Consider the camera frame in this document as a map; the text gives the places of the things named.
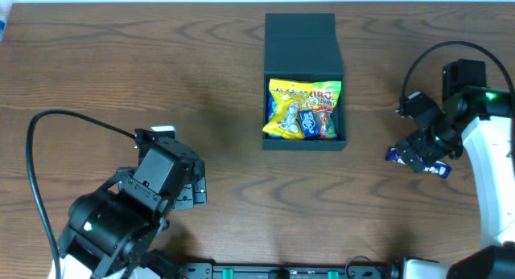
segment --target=wooden table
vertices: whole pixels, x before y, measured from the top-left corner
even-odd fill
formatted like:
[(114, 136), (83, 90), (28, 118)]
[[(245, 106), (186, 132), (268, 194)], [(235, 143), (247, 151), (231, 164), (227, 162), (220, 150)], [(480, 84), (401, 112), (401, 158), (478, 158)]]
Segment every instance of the wooden table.
[[(262, 151), (265, 13), (335, 12), (344, 57), (343, 152)], [(71, 109), (123, 129), (173, 124), (206, 161), (208, 204), (171, 214), (153, 244), (219, 263), (343, 264), (411, 255), (453, 263), (475, 252), (480, 217), (466, 155), (449, 179), (384, 155), (415, 129), (395, 109), (408, 67), (428, 47), (479, 43), (515, 75), (515, 9), (492, 3), (14, 5), (0, 47), (0, 277), (46, 277), (51, 253), (27, 181), (28, 121)], [(464, 47), (431, 54), (409, 92), (438, 98), (441, 69)], [(487, 62), (489, 82), (503, 88)], [(58, 236), (70, 204), (134, 143), (71, 117), (35, 135), (39, 186)]]

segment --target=box lid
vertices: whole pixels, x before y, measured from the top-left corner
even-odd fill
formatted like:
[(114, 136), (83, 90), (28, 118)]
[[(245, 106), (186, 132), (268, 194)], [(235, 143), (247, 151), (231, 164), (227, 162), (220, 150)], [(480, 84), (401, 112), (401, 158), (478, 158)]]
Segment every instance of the box lid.
[(343, 72), (335, 15), (266, 14), (265, 72)]

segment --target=open box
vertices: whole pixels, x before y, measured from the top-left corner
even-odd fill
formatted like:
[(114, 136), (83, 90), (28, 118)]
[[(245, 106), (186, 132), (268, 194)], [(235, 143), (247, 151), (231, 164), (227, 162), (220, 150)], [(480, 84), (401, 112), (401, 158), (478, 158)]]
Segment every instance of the open box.
[(342, 81), (338, 103), (331, 115), (338, 138), (286, 140), (262, 137), (264, 150), (342, 150), (347, 145), (345, 128), (344, 65), (336, 40), (334, 14), (266, 14), (265, 96), (266, 124), (270, 79), (302, 82)]

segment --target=yellow candy bag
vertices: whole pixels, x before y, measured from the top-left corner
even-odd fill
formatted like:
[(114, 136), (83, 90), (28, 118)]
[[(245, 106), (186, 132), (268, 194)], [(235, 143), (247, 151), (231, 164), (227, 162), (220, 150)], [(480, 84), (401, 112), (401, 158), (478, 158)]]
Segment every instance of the yellow candy bag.
[(304, 139), (297, 116), (301, 105), (306, 103), (311, 86), (312, 83), (271, 79), (268, 88), (275, 100), (275, 110), (263, 132), (285, 139)]

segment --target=wood grain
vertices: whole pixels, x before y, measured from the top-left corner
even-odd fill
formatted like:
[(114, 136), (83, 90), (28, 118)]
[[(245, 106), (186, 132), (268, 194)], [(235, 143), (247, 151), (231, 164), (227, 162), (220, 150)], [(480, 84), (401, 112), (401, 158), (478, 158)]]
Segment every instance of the wood grain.
[[(343, 152), (261, 150), (267, 12), (335, 12), (347, 72)], [(515, 73), (515, 10), (492, 3), (16, 4), (0, 47), (0, 277), (43, 278), (51, 253), (27, 181), (28, 121), (76, 110), (123, 129), (173, 124), (206, 161), (208, 204), (171, 215), (153, 244), (219, 263), (341, 264), (410, 255), (453, 263), (479, 247), (466, 155), (448, 180), (385, 162), (414, 130), (396, 113), (410, 64), (435, 43), (465, 39)], [(431, 54), (410, 91), (439, 97)], [(504, 87), (488, 62), (489, 83)], [(119, 166), (131, 141), (70, 117), (45, 117), (35, 164), (58, 236), (73, 200)]]

